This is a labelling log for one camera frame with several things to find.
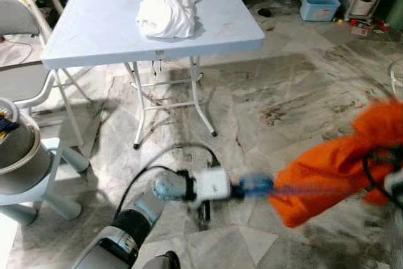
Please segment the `white cloth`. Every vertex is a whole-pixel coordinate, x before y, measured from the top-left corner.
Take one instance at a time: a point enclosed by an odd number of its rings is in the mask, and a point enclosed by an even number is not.
[[[188,38],[195,34],[195,2],[197,0],[143,0],[139,22],[145,36]]]

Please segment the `metal pot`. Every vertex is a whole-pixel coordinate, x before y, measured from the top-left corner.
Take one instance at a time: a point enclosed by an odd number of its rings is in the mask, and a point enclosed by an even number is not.
[[[51,155],[41,145],[39,127],[31,117],[20,114],[8,100],[0,99],[0,107],[20,124],[0,140],[0,195],[15,195],[35,186],[47,174]]]

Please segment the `chair backrest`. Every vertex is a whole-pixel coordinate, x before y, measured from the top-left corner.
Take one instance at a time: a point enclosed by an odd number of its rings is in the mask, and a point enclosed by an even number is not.
[[[29,7],[21,0],[0,0],[0,36],[39,35],[39,27]]]

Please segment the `electrical wire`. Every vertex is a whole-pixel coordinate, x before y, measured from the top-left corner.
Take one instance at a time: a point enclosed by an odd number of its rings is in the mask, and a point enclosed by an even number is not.
[[[374,186],[376,189],[380,190],[383,195],[385,195],[393,204],[396,205],[396,207],[400,208],[403,210],[403,204],[400,203],[393,195],[391,195],[389,192],[387,192],[382,186],[380,186],[374,179],[373,176],[368,169],[368,160],[373,156],[373,153],[370,152],[368,153],[364,158],[363,158],[363,170],[366,175],[366,177],[370,180],[371,186]]]
[[[22,64],[22,63],[24,63],[24,61],[25,61],[26,59],[28,59],[29,56],[31,56],[31,54],[32,54],[32,52],[33,52],[33,47],[32,47],[32,45],[30,45],[29,43],[25,43],[25,42],[15,42],[15,41],[7,40],[7,39],[5,39],[5,41],[7,41],[8,43],[12,43],[12,44],[27,45],[27,46],[29,46],[29,47],[31,48],[30,51],[29,51],[29,53],[28,53],[28,55],[27,55],[21,62],[19,62],[19,63],[17,63],[17,64]]]
[[[157,71],[154,68],[154,60],[152,61],[152,64],[151,64],[151,70],[152,70],[152,74],[154,75],[154,77],[157,77]]]
[[[159,152],[156,156],[154,156],[151,160],[149,160],[147,162],[147,164],[140,170],[139,173],[137,173],[133,179],[130,181],[130,183],[128,184],[128,186],[126,187],[125,192],[123,193],[120,202],[119,202],[119,206],[115,212],[115,215],[113,217],[113,219],[116,219],[116,217],[118,216],[118,214],[122,211],[122,207],[123,204],[125,203],[126,197],[128,195],[128,193],[130,192],[130,189],[133,187],[133,184],[146,172],[153,170],[153,169],[165,169],[165,170],[169,170],[169,171],[174,171],[171,168],[168,168],[166,166],[163,165],[154,165],[151,166],[152,163],[154,163],[155,161],[157,161],[161,156],[163,156],[165,153],[172,151],[174,149],[183,149],[183,148],[200,148],[200,149],[204,149],[206,151],[208,151],[212,157],[212,161],[209,163],[210,167],[214,167],[214,166],[219,166],[220,162],[218,161],[215,153],[211,150],[211,148],[207,147],[206,145],[203,144],[199,144],[199,143],[189,143],[189,142],[185,142],[185,143],[179,143],[179,144],[173,144],[171,147],[168,147],[166,149],[163,149],[161,152]]]
[[[164,169],[164,170],[169,170],[169,171],[173,171],[171,168],[168,168],[168,167],[165,167],[165,166],[162,166],[162,165],[155,165],[155,166],[151,166],[151,167],[148,167],[148,168],[145,167],[145,168],[141,169],[140,172],[139,172],[137,175],[134,176],[134,178],[131,180],[131,182],[129,183],[129,185],[126,187],[126,190],[125,190],[125,192],[123,193],[123,195],[122,195],[122,197],[121,197],[121,199],[120,199],[119,206],[118,206],[118,208],[117,208],[117,210],[116,210],[116,212],[115,212],[115,215],[113,216],[113,219],[116,219],[117,216],[119,215],[119,213],[122,211],[122,207],[123,207],[123,204],[125,203],[126,196],[127,196],[127,194],[129,193],[130,189],[132,188],[133,184],[134,184],[144,173],[146,173],[146,172],[148,172],[148,171],[150,171],[150,170],[153,170],[153,169],[157,169],[157,168]]]

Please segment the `black cable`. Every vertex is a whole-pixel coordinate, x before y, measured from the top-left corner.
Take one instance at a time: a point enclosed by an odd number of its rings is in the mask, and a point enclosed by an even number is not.
[[[220,162],[218,161],[215,153],[211,150],[211,148],[207,147],[206,145],[203,144],[199,144],[199,143],[179,143],[179,144],[174,144],[171,147],[168,147],[166,149],[163,149],[161,152],[159,152],[156,156],[154,156],[150,161],[147,162],[147,164],[143,167],[143,169],[140,170],[139,173],[137,173],[133,179],[130,181],[129,185],[126,187],[125,192],[123,193],[120,202],[119,202],[119,206],[115,212],[114,215],[114,219],[116,219],[116,217],[118,216],[118,214],[122,211],[122,206],[125,203],[125,199],[127,194],[129,193],[130,189],[132,188],[133,184],[147,171],[153,170],[153,169],[165,169],[165,170],[170,170],[170,171],[174,171],[171,168],[168,168],[166,166],[163,165],[155,165],[155,166],[151,166],[152,163],[154,163],[157,159],[159,159],[161,156],[163,156],[165,153],[172,151],[174,149],[183,149],[183,148],[200,148],[200,149],[204,149],[206,151],[208,151],[212,157],[212,161],[209,163],[210,167],[214,167],[214,166],[219,166]]]
[[[17,41],[10,41],[10,40],[8,40],[8,39],[5,39],[5,41],[7,41],[8,43],[14,44],[14,45],[17,45],[17,44],[19,44],[19,45],[27,45],[27,46],[29,46],[29,47],[31,48],[30,51],[29,51],[29,53],[28,53],[28,55],[25,56],[24,59],[21,60],[21,62],[19,62],[19,63],[17,63],[17,64],[22,64],[22,63],[24,63],[24,61],[25,61],[26,59],[28,59],[29,56],[31,56],[31,54],[32,54],[32,52],[33,52],[33,47],[32,47],[32,45],[30,45],[29,43],[17,42]]]
[[[134,178],[131,180],[130,184],[126,187],[125,192],[123,193],[120,202],[119,202],[119,206],[116,209],[115,215],[113,216],[113,219],[116,219],[118,214],[122,211],[122,206],[125,203],[126,200],[126,196],[129,193],[130,189],[132,188],[133,184],[146,172],[153,170],[153,169],[157,169],[157,168],[161,168],[161,169],[165,169],[165,170],[169,170],[169,171],[173,171],[171,168],[165,167],[163,165],[155,165],[155,166],[151,166],[148,168],[143,168],[140,170],[140,172],[134,176]]]
[[[212,215],[211,215],[211,203],[210,201],[204,201],[204,211],[205,211],[205,220],[206,222],[210,222]]]
[[[152,74],[154,75],[154,77],[156,77],[156,76],[157,76],[157,72],[156,72],[156,70],[154,69],[154,60],[152,61],[151,69],[152,69]]]
[[[403,204],[401,204],[393,195],[391,195],[389,192],[387,192],[382,186],[380,186],[375,180],[373,179],[373,176],[368,169],[368,160],[370,157],[372,157],[373,153],[369,152],[364,158],[363,158],[363,170],[366,175],[366,177],[370,180],[371,186],[374,186],[376,189],[380,190],[383,195],[385,195],[393,204],[395,204],[398,208],[403,210]]]

